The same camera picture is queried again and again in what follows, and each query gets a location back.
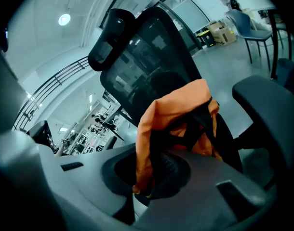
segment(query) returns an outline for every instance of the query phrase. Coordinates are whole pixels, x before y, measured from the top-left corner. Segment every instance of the person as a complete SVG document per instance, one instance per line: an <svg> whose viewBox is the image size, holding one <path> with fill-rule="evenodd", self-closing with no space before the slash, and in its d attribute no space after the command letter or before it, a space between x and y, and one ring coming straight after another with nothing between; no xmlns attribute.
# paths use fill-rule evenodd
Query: person
<svg viewBox="0 0 294 231"><path fill-rule="evenodd" d="M102 116L102 115L97 115L97 116L95 116L95 115L92 115L91 116L92 118L95 118L94 120L95 120L95 122L97 122L97 123L100 123L101 125L105 125L107 128L109 128L110 130L114 130L114 131L117 131L118 130L118 128L116 127L116 125L115 124L110 124L110 123L108 123L108 122L104 122L104 117Z"/></svg>
<svg viewBox="0 0 294 231"><path fill-rule="evenodd" d="M240 4L237 2L237 0L221 0L221 2L228 7L229 10L241 10Z"/></svg>

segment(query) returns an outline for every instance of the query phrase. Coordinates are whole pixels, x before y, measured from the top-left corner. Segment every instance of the staircase railing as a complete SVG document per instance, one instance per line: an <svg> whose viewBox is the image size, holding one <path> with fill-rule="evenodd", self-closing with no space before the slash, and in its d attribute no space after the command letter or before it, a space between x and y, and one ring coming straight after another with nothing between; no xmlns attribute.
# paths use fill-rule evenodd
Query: staircase railing
<svg viewBox="0 0 294 231"><path fill-rule="evenodd" d="M34 118L34 112L40 109L43 101L65 81L89 66L87 56L73 62L45 81L26 101L18 112L13 129L25 130L28 122Z"/></svg>

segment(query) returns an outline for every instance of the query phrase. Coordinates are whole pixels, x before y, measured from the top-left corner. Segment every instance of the chair seat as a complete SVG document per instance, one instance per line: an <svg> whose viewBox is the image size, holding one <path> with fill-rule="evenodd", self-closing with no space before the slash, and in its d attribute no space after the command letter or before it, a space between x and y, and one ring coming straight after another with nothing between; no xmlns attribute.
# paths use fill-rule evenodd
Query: chair seat
<svg viewBox="0 0 294 231"><path fill-rule="evenodd" d="M265 41L270 38L271 35L271 31L250 30L248 33L241 35L241 37L248 40Z"/></svg>
<svg viewBox="0 0 294 231"><path fill-rule="evenodd" d="M286 25L285 24L276 24L277 30L286 31Z"/></svg>

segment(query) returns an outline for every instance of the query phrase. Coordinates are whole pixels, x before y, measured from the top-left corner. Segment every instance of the window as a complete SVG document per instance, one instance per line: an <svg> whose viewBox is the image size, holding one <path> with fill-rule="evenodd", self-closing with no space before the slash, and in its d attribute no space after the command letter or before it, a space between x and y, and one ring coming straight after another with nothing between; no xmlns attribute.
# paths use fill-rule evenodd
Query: window
<svg viewBox="0 0 294 231"><path fill-rule="evenodd" d="M116 0L112 8L130 11L137 17L152 0Z"/></svg>
<svg viewBox="0 0 294 231"><path fill-rule="evenodd" d="M163 3L177 14L193 33L209 23L205 14L191 0L165 0Z"/></svg>

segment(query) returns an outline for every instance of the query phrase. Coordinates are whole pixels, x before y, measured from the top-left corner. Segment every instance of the cardboard box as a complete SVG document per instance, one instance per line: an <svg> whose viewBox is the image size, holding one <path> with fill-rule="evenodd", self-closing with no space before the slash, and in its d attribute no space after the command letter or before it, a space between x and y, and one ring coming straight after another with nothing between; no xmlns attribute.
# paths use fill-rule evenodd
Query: cardboard box
<svg viewBox="0 0 294 231"><path fill-rule="evenodd" d="M209 26L207 26L208 30L211 32L216 31L221 27L224 27L224 25L220 21L210 22Z"/></svg>
<svg viewBox="0 0 294 231"><path fill-rule="evenodd" d="M234 32L221 22L212 23L207 28L210 30L217 44L228 45L236 41Z"/></svg>

